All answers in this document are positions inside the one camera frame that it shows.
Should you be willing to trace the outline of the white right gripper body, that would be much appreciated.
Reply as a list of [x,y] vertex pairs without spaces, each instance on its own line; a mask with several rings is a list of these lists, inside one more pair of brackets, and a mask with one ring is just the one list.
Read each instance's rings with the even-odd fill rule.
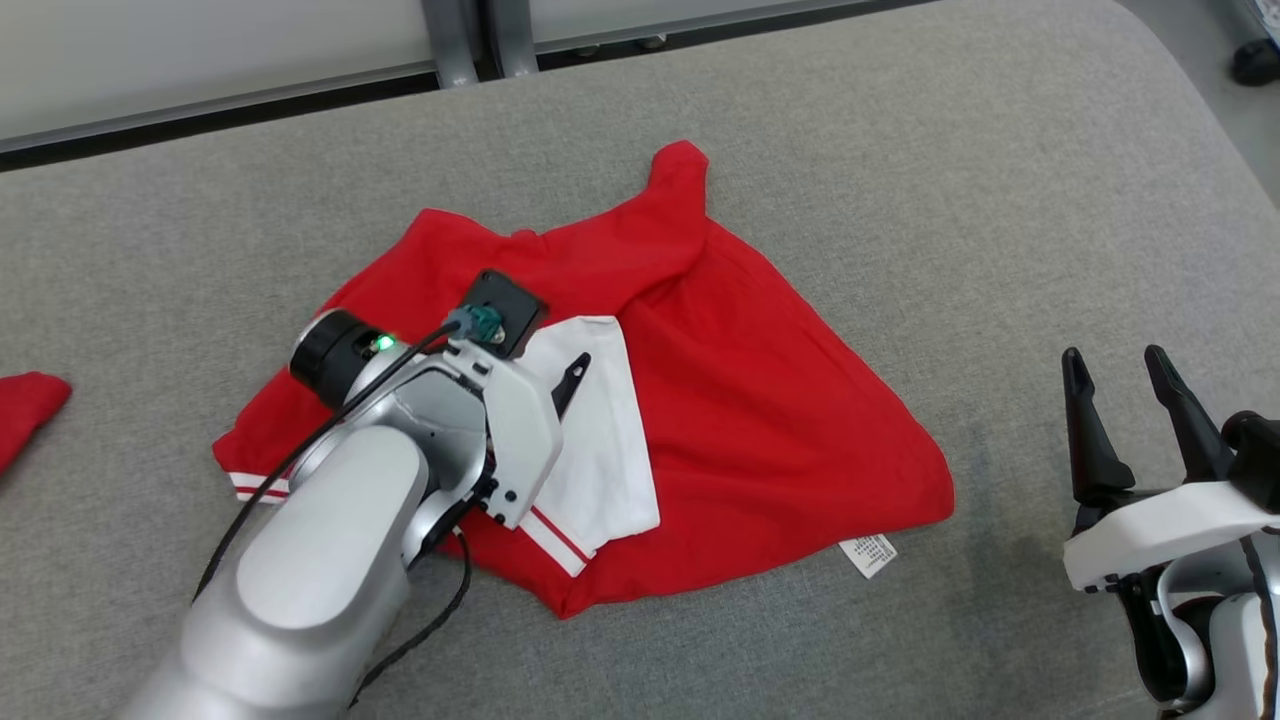
[[1202,482],[1117,509],[1064,544],[1064,566],[1075,591],[1101,587],[1107,577],[1147,568],[1276,528],[1263,510],[1228,482]]

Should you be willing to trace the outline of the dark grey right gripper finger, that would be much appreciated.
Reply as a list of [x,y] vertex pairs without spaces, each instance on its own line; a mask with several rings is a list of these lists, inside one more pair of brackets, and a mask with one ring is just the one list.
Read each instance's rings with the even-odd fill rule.
[[1135,477],[1100,419],[1094,382],[1079,348],[1066,348],[1061,365],[1073,498],[1083,507],[1115,509],[1132,497]]
[[1144,363],[1158,402],[1165,407],[1185,468],[1187,483],[1226,480],[1234,452],[1158,345],[1148,345]]

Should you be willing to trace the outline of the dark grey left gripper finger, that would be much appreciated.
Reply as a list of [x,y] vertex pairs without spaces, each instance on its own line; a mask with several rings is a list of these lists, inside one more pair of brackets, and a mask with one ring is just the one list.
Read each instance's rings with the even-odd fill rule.
[[580,354],[561,375],[558,383],[550,391],[550,398],[556,409],[557,418],[563,421],[564,414],[570,409],[582,379],[588,374],[591,364],[590,352]]

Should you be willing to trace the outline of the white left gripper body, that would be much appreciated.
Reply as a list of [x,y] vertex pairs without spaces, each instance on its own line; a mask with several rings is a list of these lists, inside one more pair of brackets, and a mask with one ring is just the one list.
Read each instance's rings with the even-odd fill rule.
[[448,341],[445,365],[479,391],[484,406],[486,439],[474,493],[483,497],[490,518],[515,530],[563,446],[550,389],[527,368],[466,340]]

